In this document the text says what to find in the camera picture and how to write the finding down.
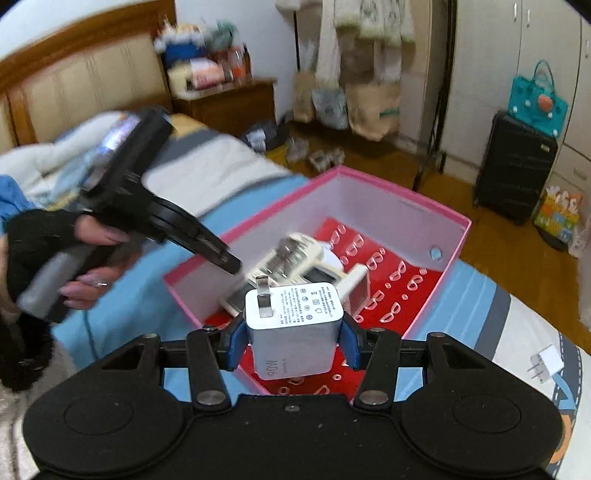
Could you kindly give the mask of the left hand black glove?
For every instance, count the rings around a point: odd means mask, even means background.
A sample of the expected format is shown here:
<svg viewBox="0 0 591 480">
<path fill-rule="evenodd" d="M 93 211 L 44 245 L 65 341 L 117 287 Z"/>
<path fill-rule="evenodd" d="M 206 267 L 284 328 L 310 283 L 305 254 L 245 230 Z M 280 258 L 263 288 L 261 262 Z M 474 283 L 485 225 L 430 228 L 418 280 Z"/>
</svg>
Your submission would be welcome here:
<svg viewBox="0 0 591 480">
<path fill-rule="evenodd" d="M 51 323 L 89 310 L 141 256 L 142 239 L 90 215 L 28 210 L 1 234 L 1 387 L 33 386 L 55 357 Z"/>
</svg>

